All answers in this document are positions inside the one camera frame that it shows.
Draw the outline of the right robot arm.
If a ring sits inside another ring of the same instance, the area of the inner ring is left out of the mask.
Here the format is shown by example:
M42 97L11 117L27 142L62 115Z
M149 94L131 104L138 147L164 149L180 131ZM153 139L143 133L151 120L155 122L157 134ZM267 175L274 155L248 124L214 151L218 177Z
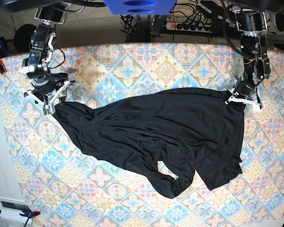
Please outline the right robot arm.
M67 73L50 72L49 63L53 56L56 38L55 25L63 24L63 15L69 12L69 6L77 4L82 7L81 0L1 0L0 8L14 13L36 8L35 18L40 21L30 39L30 51L23 60L22 73L34 87L24 93L40 104L43 115L55 113L55 101L65 102L66 89L74 81L69 80Z

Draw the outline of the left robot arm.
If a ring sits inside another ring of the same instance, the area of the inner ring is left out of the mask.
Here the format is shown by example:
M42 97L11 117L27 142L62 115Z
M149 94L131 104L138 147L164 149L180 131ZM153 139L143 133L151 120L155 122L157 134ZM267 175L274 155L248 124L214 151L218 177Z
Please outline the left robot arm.
M265 104L260 100L259 95L253 100L251 94L257 93L258 86L271 74L266 44L268 30L266 12L282 10L284 1L232 0L228 6L224 1L221 1L221 5L224 12L222 17L224 38L233 51L243 57L244 65L242 75L235 76L235 84L229 89L225 103L249 104L254 111L260 112ZM237 30L241 32L240 48L236 48L228 37L226 31L228 24L236 25Z

